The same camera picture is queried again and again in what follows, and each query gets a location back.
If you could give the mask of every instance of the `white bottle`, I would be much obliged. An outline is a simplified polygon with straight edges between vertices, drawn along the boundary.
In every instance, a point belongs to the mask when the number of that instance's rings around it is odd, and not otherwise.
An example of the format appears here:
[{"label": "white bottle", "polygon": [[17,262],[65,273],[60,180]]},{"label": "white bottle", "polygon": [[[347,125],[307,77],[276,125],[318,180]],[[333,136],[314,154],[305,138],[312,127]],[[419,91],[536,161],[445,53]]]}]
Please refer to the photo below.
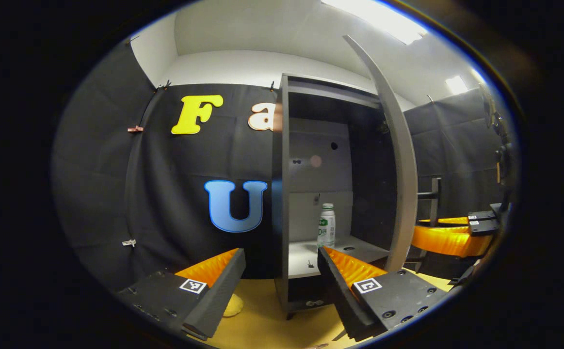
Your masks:
[{"label": "white bottle", "polygon": [[321,217],[319,220],[319,237],[317,248],[327,246],[333,248],[336,242],[336,214],[333,212],[333,204],[322,204]]}]

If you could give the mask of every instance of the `yellow letter f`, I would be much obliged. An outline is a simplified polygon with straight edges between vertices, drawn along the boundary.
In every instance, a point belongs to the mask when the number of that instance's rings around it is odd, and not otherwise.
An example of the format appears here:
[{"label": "yellow letter f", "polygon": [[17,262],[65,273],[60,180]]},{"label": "yellow letter f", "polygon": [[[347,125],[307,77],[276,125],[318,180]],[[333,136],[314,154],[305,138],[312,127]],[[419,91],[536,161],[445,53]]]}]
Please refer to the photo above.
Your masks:
[{"label": "yellow letter f", "polygon": [[181,99],[184,103],[178,117],[178,123],[172,127],[172,134],[175,135],[193,135],[200,132],[200,126],[195,124],[195,119],[200,117],[200,121],[207,122],[210,113],[213,111],[213,104],[216,107],[224,103],[221,95],[186,95]]}]

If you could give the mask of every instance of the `white wall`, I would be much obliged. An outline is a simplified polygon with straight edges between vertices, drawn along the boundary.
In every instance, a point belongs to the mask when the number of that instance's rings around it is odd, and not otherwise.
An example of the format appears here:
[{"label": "white wall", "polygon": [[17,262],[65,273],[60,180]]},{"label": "white wall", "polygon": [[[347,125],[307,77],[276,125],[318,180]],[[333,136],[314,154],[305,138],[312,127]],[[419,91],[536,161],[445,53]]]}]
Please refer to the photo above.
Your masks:
[{"label": "white wall", "polygon": [[176,13],[160,18],[131,36],[135,58],[154,86],[165,85],[166,72],[178,59],[175,40]]},{"label": "white wall", "polygon": [[[271,86],[273,81],[274,88],[279,88],[282,73],[332,79],[376,93],[370,79],[346,69],[305,57],[268,51],[211,51],[182,55],[169,66],[159,80],[165,84],[169,79],[171,85],[247,84],[264,87]],[[399,95],[396,95],[396,98],[403,111],[415,107],[412,102]]]}]

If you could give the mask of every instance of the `wooden floor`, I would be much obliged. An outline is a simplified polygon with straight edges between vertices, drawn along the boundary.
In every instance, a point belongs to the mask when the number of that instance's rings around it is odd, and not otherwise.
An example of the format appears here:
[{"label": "wooden floor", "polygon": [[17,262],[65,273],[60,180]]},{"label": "wooden floor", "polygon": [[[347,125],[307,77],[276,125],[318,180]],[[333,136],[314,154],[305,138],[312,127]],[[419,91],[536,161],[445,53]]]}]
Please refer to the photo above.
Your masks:
[{"label": "wooden floor", "polygon": [[[452,287],[449,280],[417,276],[444,291]],[[286,320],[273,280],[241,280],[235,294],[244,302],[242,311],[222,318],[213,338],[205,342],[208,345],[220,349],[306,349],[327,343],[327,349],[341,349],[358,343],[347,335],[333,341],[344,330],[334,305],[298,312]]]}]

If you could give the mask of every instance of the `ceiling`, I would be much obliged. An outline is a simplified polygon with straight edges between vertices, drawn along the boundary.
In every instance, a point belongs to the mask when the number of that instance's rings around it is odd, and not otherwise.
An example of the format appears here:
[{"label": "ceiling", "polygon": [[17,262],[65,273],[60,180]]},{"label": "ceiling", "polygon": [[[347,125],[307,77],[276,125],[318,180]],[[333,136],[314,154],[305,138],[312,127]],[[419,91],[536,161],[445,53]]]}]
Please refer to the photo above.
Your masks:
[{"label": "ceiling", "polygon": [[350,35],[377,62],[392,89],[419,106],[452,95],[445,79],[477,84],[470,62],[449,42],[429,33],[406,46],[388,33],[320,0],[201,0],[176,14],[179,55],[255,49],[311,58],[369,77],[342,39]]}]

